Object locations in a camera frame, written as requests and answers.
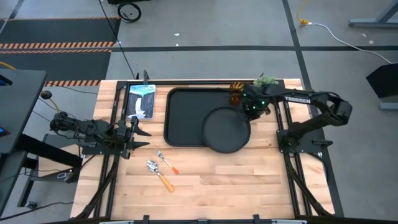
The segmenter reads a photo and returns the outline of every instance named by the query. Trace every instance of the metal spoon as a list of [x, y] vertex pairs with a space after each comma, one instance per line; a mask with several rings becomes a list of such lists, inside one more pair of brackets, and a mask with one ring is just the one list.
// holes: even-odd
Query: metal spoon
[[164, 183], [164, 185], [166, 185], [167, 189], [171, 192], [174, 191], [174, 187], [167, 181], [167, 179], [159, 172], [157, 164], [155, 161], [152, 160], [148, 160], [147, 161], [147, 166], [149, 168], [150, 171], [155, 172], [160, 179], [162, 180], [162, 182]]

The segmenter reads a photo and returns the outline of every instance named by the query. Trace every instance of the book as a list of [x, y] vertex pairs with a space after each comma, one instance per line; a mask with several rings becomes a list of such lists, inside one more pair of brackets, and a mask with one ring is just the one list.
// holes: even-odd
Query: book
[[155, 108], [155, 85], [132, 85], [127, 99], [126, 120], [152, 119]]

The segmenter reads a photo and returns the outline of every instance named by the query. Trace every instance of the green object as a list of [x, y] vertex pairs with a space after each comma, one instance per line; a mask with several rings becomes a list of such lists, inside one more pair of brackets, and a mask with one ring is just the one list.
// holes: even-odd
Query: green object
[[269, 76], [264, 76], [264, 73], [260, 75], [260, 77], [258, 79], [256, 79], [253, 84], [256, 87], [261, 87], [263, 85], [267, 85], [267, 84], [278, 84], [279, 82], [277, 80], [275, 80], [274, 77], [269, 77]]

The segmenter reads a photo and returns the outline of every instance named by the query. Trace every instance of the caster wheel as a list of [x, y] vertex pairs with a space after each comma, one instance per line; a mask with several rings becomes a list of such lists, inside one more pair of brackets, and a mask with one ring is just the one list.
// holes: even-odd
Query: caster wheel
[[35, 202], [27, 201], [25, 204], [25, 208], [35, 209], [35, 208], [37, 208], [37, 204]]

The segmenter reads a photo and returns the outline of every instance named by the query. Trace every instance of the wooden table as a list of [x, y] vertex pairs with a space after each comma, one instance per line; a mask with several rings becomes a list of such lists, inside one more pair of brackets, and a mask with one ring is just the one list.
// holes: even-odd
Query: wooden table
[[[302, 89], [299, 79], [284, 82], [287, 88]], [[109, 121], [116, 83], [116, 80], [101, 82], [94, 119]], [[275, 135], [277, 121], [273, 108], [270, 115], [251, 122], [250, 141], [233, 154], [220, 154], [207, 147], [172, 147], [163, 137], [166, 97], [171, 89], [181, 86], [203, 85], [156, 87], [154, 119], [140, 121], [140, 128], [152, 137], [136, 137], [136, 141], [147, 141], [150, 145], [135, 150], [129, 160], [120, 159], [111, 219], [142, 220], [143, 215], [150, 215], [151, 220], [252, 219], [254, 214], [260, 218], [293, 218], [287, 173]], [[310, 118], [306, 105], [289, 105], [293, 121]], [[120, 111], [119, 107], [116, 120], [120, 118]], [[282, 116], [286, 128], [285, 115]], [[180, 174], [175, 175], [155, 155], [154, 149], [160, 149]], [[324, 208], [333, 213], [322, 163], [307, 154], [301, 154], [301, 158], [308, 188]], [[147, 169], [148, 159], [158, 162], [175, 192], [170, 193], [156, 174]], [[78, 215], [96, 192], [102, 161], [103, 156], [96, 156], [81, 171], [71, 217]], [[300, 211], [304, 214], [302, 194], [297, 186], [296, 189]], [[104, 215], [106, 199], [104, 194], [101, 215]]]

